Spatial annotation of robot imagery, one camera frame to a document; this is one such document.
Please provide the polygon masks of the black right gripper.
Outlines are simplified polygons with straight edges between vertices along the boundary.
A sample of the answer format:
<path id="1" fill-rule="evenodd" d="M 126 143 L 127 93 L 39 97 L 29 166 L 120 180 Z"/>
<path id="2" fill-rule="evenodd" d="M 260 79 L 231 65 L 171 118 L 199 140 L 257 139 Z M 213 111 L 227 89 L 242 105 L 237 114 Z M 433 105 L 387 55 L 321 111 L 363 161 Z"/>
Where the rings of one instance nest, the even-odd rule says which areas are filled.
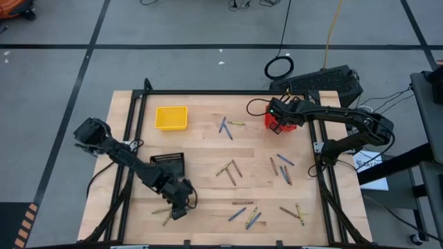
<path id="1" fill-rule="evenodd" d="M 272 98 L 266 108 L 266 112 L 274 119 L 274 122 L 269 125 L 269 128 L 278 135 L 282 132 L 280 125 L 303 126 L 305 121 L 300 117 L 297 110 L 300 101 L 300 98 L 294 98 L 288 102 L 283 102 L 277 98 Z"/>

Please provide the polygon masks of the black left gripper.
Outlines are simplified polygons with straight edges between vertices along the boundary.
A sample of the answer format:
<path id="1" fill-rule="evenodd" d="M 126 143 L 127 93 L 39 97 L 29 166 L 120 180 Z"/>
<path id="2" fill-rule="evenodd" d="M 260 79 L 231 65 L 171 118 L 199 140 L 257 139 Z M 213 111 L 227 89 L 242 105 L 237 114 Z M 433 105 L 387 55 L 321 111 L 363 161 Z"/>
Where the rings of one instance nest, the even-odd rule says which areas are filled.
<path id="1" fill-rule="evenodd" d="M 163 174 L 160 177 L 159 193 L 168 203 L 172 204 L 174 208 L 172 209 L 173 220 L 177 220 L 187 214 L 188 209 L 186 206 L 193 191 L 194 187 L 187 178 L 178 180 L 170 174 Z"/>

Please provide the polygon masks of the green crayon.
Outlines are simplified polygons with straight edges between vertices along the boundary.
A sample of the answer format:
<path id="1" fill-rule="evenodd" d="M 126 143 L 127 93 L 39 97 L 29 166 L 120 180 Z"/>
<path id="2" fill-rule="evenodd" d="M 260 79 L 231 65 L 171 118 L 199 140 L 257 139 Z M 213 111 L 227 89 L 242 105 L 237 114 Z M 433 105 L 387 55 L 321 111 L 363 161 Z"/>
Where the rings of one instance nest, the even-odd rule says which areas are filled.
<path id="1" fill-rule="evenodd" d="M 228 169 L 228 167 L 231 165 L 231 162 L 226 163 L 215 175 L 219 176 L 223 171 L 225 171 L 226 169 Z"/>

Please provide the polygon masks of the red plastic basket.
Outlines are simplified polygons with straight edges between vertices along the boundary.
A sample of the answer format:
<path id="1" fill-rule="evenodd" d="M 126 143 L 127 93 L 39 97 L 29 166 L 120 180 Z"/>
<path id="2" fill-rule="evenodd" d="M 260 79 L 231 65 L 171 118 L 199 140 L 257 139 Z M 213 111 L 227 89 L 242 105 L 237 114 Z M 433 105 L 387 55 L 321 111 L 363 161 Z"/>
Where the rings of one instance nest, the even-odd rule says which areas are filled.
<path id="1" fill-rule="evenodd" d="M 282 131 L 285 131 L 285 132 L 290 132 L 290 131 L 297 129 L 296 124 L 291 124 L 291 123 L 283 120 L 285 113 L 286 113 L 285 110 L 282 110 L 282 109 L 270 110 L 269 105 L 266 105 L 266 113 L 265 113 L 265 120 L 264 120 L 265 127 L 267 129 L 270 129 L 269 125 L 272 122 L 275 122 L 278 125 L 280 125 L 282 128 Z"/>

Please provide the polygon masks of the black plastic basket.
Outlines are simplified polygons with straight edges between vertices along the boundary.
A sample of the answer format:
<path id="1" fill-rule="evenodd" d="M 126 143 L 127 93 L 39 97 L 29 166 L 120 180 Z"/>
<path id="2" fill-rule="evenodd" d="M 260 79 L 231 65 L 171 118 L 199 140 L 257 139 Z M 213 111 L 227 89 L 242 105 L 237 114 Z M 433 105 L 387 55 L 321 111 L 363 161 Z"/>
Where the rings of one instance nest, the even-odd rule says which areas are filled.
<path id="1" fill-rule="evenodd" d="M 150 165 L 160 167 L 167 173 L 171 173 L 176 178 L 185 176 L 184 153 L 161 154 L 150 157 Z"/>

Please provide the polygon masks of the black perforated computer case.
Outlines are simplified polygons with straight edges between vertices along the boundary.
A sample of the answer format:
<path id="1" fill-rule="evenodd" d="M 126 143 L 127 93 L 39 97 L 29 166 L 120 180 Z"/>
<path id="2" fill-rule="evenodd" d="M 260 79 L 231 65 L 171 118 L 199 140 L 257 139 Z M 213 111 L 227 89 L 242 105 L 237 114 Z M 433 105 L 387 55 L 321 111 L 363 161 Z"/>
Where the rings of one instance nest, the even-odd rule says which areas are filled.
<path id="1" fill-rule="evenodd" d="M 336 91 L 342 107 L 349 107 L 363 92 L 358 73 L 348 65 L 276 80 L 270 83 L 271 91 Z"/>

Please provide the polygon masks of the green crayon right edge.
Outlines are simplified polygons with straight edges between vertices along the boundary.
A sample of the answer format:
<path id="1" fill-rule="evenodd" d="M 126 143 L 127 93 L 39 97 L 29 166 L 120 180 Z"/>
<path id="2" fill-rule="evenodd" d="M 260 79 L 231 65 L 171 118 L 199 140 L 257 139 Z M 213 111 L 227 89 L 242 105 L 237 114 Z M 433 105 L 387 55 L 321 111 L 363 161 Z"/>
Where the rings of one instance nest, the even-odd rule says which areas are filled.
<path id="1" fill-rule="evenodd" d="M 256 212 L 257 212 L 257 206 L 256 206 L 255 208 L 253 208 L 253 210 L 251 211 L 251 213 L 250 213 L 248 219 L 246 220 L 245 228 L 248 227 L 249 223 L 252 221 L 252 219 L 253 219 L 253 217 L 255 216 L 255 213 L 256 213 Z"/>

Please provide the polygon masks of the yellow plastic basket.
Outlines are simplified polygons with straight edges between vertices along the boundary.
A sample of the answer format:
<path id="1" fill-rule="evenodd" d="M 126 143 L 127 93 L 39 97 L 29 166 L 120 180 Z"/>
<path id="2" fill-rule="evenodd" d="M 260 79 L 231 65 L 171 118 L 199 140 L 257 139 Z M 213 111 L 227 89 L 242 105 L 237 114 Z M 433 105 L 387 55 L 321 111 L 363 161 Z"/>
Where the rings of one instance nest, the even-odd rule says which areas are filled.
<path id="1" fill-rule="evenodd" d="M 158 107 L 155 127 L 161 131 L 185 130 L 188 125 L 187 106 Z"/>

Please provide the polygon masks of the white printed paper sheet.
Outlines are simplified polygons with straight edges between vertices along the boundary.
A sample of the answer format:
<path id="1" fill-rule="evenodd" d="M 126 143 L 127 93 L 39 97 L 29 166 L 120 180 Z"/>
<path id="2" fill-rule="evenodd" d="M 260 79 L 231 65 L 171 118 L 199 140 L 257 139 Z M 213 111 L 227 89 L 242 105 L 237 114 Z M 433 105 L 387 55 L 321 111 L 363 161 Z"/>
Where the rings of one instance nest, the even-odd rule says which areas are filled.
<path id="1" fill-rule="evenodd" d="M 362 172 L 366 169 L 370 169 L 375 165 L 378 165 L 383 162 L 381 155 L 377 152 L 373 151 L 360 151 L 353 155 L 354 167 L 357 172 Z M 386 178 L 381 178 L 376 181 L 372 181 L 371 183 L 366 183 L 361 185 L 360 188 L 362 190 L 379 190 L 379 191 L 388 191 L 388 182 Z"/>

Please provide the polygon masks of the black metal beam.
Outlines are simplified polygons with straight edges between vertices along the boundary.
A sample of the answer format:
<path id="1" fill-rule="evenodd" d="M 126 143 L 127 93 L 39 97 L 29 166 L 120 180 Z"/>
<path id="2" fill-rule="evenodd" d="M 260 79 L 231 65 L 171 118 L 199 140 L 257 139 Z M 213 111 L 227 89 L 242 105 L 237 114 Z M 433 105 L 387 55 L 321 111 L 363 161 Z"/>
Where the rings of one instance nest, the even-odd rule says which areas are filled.
<path id="1" fill-rule="evenodd" d="M 357 174 L 359 185 L 365 185 L 381 178 L 418 166 L 421 162 L 432 161 L 433 151 L 429 143 L 420 145 L 406 153 L 365 169 Z"/>

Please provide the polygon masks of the grey metal cart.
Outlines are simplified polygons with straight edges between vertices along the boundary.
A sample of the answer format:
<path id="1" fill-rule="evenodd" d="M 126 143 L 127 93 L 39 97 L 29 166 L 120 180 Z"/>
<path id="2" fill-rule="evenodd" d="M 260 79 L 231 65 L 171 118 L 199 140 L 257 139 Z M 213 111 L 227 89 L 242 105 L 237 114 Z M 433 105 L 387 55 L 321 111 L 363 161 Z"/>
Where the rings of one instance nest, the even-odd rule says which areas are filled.
<path id="1" fill-rule="evenodd" d="M 443 104 L 433 99 L 433 85 L 426 80 L 427 71 L 410 75 L 415 99 L 433 157 L 419 164 L 433 215 L 437 235 L 443 248 Z"/>

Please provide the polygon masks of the black box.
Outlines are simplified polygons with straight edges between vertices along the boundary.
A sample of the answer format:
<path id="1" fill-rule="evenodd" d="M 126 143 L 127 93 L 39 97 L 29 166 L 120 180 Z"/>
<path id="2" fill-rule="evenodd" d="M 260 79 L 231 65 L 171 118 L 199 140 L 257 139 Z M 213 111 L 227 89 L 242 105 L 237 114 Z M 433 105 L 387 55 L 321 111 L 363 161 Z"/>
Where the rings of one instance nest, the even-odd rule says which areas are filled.
<path id="1" fill-rule="evenodd" d="M 427 72 L 425 78 L 432 86 L 434 103 L 443 105 L 443 65 L 432 72 Z"/>

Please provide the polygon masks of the black orange striped mat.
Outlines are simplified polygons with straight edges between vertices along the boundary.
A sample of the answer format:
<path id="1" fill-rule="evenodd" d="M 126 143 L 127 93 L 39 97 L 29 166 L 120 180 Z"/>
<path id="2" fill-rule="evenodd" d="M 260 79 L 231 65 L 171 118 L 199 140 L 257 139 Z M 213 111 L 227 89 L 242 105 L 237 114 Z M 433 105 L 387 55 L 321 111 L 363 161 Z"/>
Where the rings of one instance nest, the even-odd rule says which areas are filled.
<path id="1" fill-rule="evenodd" d="M 0 202 L 0 249 L 25 249 L 39 206 Z"/>

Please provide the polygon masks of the orange shop vacuum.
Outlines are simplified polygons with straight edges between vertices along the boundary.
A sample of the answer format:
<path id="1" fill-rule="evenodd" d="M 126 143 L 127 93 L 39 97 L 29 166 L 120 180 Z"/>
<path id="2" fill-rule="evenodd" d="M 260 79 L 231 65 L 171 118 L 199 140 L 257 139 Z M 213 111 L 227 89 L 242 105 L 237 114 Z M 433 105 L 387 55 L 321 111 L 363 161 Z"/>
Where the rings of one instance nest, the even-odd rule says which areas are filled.
<path id="1" fill-rule="evenodd" d="M 0 0 L 0 19 L 23 17 L 34 20 L 34 0 Z"/>

